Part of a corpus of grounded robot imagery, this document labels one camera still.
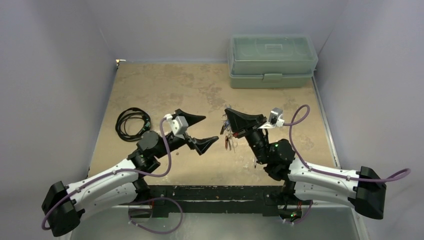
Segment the grey key holder plate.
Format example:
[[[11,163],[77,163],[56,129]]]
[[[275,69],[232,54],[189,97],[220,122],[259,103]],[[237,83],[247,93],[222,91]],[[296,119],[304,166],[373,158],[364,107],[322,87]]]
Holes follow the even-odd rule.
[[[220,130],[220,135],[223,135],[224,136],[224,139],[225,139],[226,136],[228,136],[228,138],[229,138],[229,147],[230,147],[230,149],[228,149],[227,151],[234,151],[234,152],[236,152],[236,147],[237,146],[235,145],[235,143],[233,141],[233,132],[232,132],[231,126],[228,129],[223,129],[223,124],[224,124],[225,121],[228,121],[230,123],[230,121],[228,120],[226,114],[223,114],[222,115],[221,120],[222,120],[222,126],[221,126],[221,130]]]

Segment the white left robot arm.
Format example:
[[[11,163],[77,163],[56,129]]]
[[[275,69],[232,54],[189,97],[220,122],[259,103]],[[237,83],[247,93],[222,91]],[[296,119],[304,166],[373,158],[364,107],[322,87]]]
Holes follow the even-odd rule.
[[[219,139],[197,139],[188,134],[189,127],[205,118],[177,109],[160,120],[160,132],[146,130],[136,149],[109,169],[74,183],[52,184],[41,204],[42,230],[60,237],[73,231],[90,213],[133,201],[138,205],[146,203],[149,191],[138,184],[145,176],[166,176],[172,167],[172,151],[188,146],[202,155]]]

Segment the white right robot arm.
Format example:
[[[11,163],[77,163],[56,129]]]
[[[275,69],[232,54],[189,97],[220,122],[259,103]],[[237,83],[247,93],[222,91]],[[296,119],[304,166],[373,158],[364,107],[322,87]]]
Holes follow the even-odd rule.
[[[284,202],[333,202],[367,218],[383,219],[387,186],[372,168],[345,170],[308,163],[296,152],[291,137],[270,142],[268,130],[287,125],[280,108],[272,109],[269,117],[232,108],[224,111],[233,137],[246,139],[255,163],[275,181],[284,181],[280,191]]]

